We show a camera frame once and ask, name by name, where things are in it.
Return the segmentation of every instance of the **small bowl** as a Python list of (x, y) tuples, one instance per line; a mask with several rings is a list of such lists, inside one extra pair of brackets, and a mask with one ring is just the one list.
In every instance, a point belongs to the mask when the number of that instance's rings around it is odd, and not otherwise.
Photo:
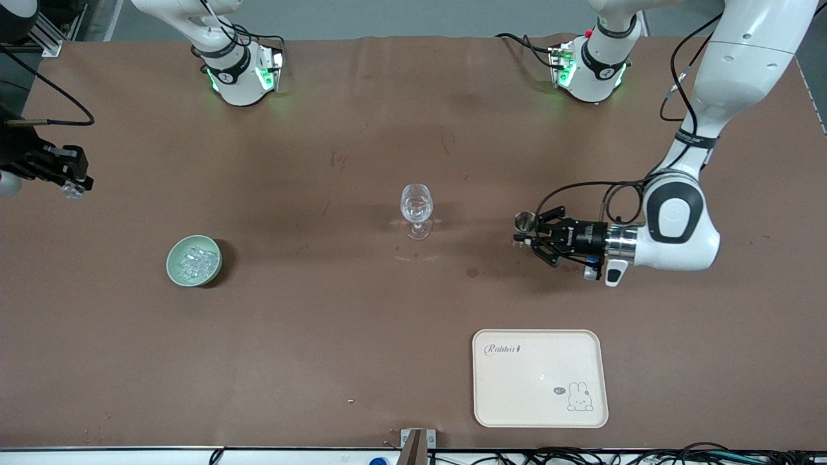
[[(218, 254), (218, 266), (210, 276), (188, 278), (181, 275), (181, 261), (190, 247), (197, 247)], [(175, 247), (170, 250), (170, 254), (166, 256), (166, 275), (170, 277), (172, 282), (183, 287), (205, 285), (218, 276), (218, 272), (221, 271), (221, 262), (221, 249), (218, 248), (218, 244), (214, 240), (207, 236), (185, 237), (178, 241)]]

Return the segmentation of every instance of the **wine glass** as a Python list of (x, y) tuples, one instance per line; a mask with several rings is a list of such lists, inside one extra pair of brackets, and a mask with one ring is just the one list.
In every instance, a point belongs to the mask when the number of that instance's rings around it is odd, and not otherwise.
[(433, 222), (429, 220), (433, 212), (433, 198), (426, 185), (411, 184), (402, 191), (400, 203), (402, 216), (411, 222), (408, 237), (422, 240), (431, 233)]

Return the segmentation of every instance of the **silver cylindrical connector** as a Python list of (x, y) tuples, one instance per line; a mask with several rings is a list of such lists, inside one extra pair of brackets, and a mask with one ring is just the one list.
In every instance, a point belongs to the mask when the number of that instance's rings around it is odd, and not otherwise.
[(609, 226), (606, 238), (606, 256), (634, 263), (634, 250), (638, 246), (638, 227)]

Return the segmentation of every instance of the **glass base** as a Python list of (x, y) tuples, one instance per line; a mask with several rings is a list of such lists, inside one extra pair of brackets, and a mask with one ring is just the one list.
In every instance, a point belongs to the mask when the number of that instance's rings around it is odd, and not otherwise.
[(428, 237), (428, 234), (431, 233), (432, 229), (433, 221), (431, 221), (430, 219), (420, 224), (411, 223), (410, 228), (408, 228), (408, 237), (410, 237), (414, 241), (421, 241), (424, 238)]

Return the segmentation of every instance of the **table surface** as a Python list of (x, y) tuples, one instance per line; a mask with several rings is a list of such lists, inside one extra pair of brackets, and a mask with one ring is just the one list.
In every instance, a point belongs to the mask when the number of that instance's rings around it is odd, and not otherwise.
[[(188, 44), (66, 44), (41, 68), (98, 122), (40, 132), (83, 146), (96, 182), (82, 201), (40, 182), (0, 201), (0, 441), (379, 446), (429, 427), (445, 447), (827, 448), (827, 142), (797, 66), (704, 171), (710, 270), (608, 289), (510, 245), (549, 190), (660, 160), (675, 44), (642, 39), (595, 106), (501, 40), (295, 42), (283, 92), (249, 108), (211, 91)], [(26, 108), (77, 113), (42, 83)], [(399, 214), (412, 182), (436, 202), (422, 242)], [(559, 200), (588, 219), (601, 195)], [(165, 274), (190, 234), (224, 250), (208, 289)], [(483, 328), (596, 333), (608, 424), (477, 424)]]

